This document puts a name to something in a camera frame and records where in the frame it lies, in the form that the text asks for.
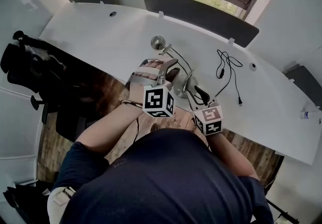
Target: velcro strap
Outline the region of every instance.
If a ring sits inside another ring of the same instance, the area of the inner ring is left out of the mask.
[[[156,80],[152,80],[152,79],[145,78],[145,77],[139,77],[139,76],[135,76],[135,75],[131,75],[128,83],[130,83],[130,82],[135,82],[135,83],[142,84],[142,85],[151,85],[153,87],[157,85]]]
[[[161,55],[156,55],[155,57],[152,57],[152,58],[147,58],[146,60],[158,60],[158,61],[161,61],[161,62],[167,62],[169,60],[173,59],[172,57],[167,57],[167,56],[161,56]]]
[[[154,75],[158,75],[160,70],[155,67],[148,67],[148,66],[140,66],[136,72],[142,72],[142,73],[150,73]]]

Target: wooden floor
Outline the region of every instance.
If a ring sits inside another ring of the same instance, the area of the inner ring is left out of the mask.
[[[106,88],[104,90],[104,93],[109,94],[109,96],[104,97],[105,99],[99,105],[104,115],[111,112],[119,105],[119,101],[127,96],[127,91],[124,90],[124,87],[119,82],[113,80],[113,83],[109,83],[110,78],[112,77],[109,76],[106,79]],[[56,132],[56,116],[56,113],[49,114],[47,124],[43,126],[39,146],[37,178],[48,182],[53,182],[55,172],[59,171],[61,163],[72,145],[72,142]],[[161,128],[182,128],[190,130],[207,143],[205,137],[195,127],[191,113],[180,108],[176,108],[172,118],[156,119],[147,114],[142,114],[139,117],[139,134],[137,139],[149,133],[154,123],[158,123]],[[134,121],[113,150],[106,156],[110,163],[120,157],[132,145],[136,134],[137,124]],[[229,130],[224,130],[223,135],[250,160],[256,169],[262,185],[264,187],[268,185],[276,174],[281,156],[274,154],[273,150]]]

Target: black cable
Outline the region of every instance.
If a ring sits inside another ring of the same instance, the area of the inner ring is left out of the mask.
[[[133,144],[135,143],[136,139],[137,139],[137,136],[139,135],[139,118],[136,119],[136,123],[137,123],[137,134],[134,138],[134,141],[133,141]]]
[[[180,55],[180,53],[178,53],[175,49],[173,49],[174,53],[176,53],[177,55],[179,55],[180,58],[183,59],[183,61],[187,64],[188,68],[190,68],[190,71],[192,71],[191,67],[189,66],[188,62],[186,62],[186,60]]]
[[[224,75],[224,68],[225,68],[225,61],[227,62],[228,66],[229,66],[229,72],[230,72],[230,75],[229,75],[229,80],[227,82],[227,84],[215,95],[216,97],[227,87],[227,85],[229,84],[230,80],[231,80],[231,75],[232,75],[232,71],[234,72],[235,74],[235,86],[236,86],[236,90],[237,90],[237,93],[238,93],[238,103],[239,104],[242,104],[242,101],[240,99],[240,95],[239,95],[239,91],[238,91],[238,87],[237,87],[237,75],[236,75],[236,71],[233,69],[233,67],[231,66],[231,64],[233,64],[234,66],[236,67],[243,67],[243,64],[241,62],[239,62],[236,58],[232,57],[232,56],[229,56],[229,54],[224,51],[224,52],[221,52],[219,49],[217,50],[217,53],[220,57],[220,65],[219,67],[217,68],[217,71],[216,71],[216,76],[218,79],[221,79]],[[223,64],[223,68],[221,69],[221,72],[220,72],[220,75],[218,75],[218,70],[219,68],[221,67],[221,65]]]
[[[185,70],[185,68],[179,63],[177,62],[177,64],[179,64],[179,66],[181,66],[181,68],[183,69],[184,72],[186,72],[186,74],[188,75],[187,71]]]

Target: black office chair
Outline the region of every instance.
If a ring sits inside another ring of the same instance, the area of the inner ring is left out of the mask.
[[[8,73],[8,82],[39,92],[42,100],[32,96],[31,104],[35,110],[44,104],[42,122],[46,124],[48,113],[58,112],[57,132],[75,141],[87,122],[100,118],[94,99],[98,91],[69,78],[67,70],[74,58],[64,56],[64,51],[30,38],[22,31],[16,32],[13,38],[19,46],[9,44],[0,62],[2,70]]]

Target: person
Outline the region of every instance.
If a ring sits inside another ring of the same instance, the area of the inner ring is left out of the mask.
[[[131,83],[129,101],[142,98],[143,86]],[[160,129],[109,165],[104,156],[142,113],[121,104],[79,136],[49,196],[52,224],[250,223],[252,214],[273,223],[254,167],[222,134],[207,136],[210,151],[187,130]],[[75,193],[64,201],[55,191],[65,187]]]

